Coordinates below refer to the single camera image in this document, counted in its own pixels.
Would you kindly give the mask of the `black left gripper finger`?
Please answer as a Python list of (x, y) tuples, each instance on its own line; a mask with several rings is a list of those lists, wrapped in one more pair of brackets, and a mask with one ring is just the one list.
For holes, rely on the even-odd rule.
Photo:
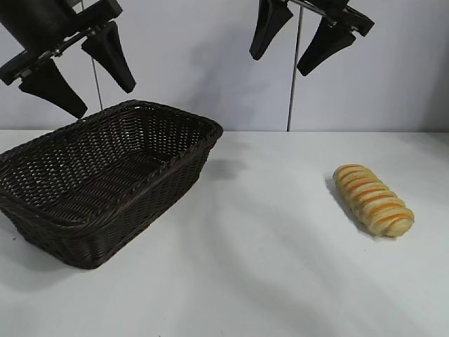
[(77, 119), (87, 112), (86, 104), (66, 82), (52, 59), (41, 63), (23, 77), (19, 89), (57, 105)]
[(123, 54), (118, 25), (114, 21), (90, 35), (81, 44), (81, 49), (96, 60), (123, 91), (131, 93), (134, 90), (136, 81)]

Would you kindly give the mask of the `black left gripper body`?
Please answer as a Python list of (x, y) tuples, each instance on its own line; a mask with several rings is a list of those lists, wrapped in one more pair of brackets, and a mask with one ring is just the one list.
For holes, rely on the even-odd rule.
[(96, 1), (76, 12), (78, 1), (2, 1), (1, 24), (24, 51), (1, 66), (1, 80), (12, 84), (47, 55), (60, 55), (123, 12), (118, 1)]

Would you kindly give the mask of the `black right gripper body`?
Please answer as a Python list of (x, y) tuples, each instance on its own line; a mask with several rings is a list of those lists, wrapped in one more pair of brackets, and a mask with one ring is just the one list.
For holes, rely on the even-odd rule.
[(369, 33), (375, 24), (367, 15), (349, 6), (348, 1), (293, 0), (293, 3), (319, 14), (331, 27), (342, 25), (350, 32), (356, 31), (363, 37)]

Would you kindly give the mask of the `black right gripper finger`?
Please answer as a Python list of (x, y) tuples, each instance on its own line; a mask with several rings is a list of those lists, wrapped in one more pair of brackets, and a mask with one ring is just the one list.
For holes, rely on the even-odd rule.
[(257, 23), (249, 49), (254, 60), (264, 55), (273, 38), (292, 17), (287, 1), (259, 0)]
[(330, 56), (350, 47), (356, 40), (348, 27), (341, 24), (331, 25), (330, 21), (322, 17), (318, 29), (301, 56), (297, 69), (300, 74), (307, 76)]

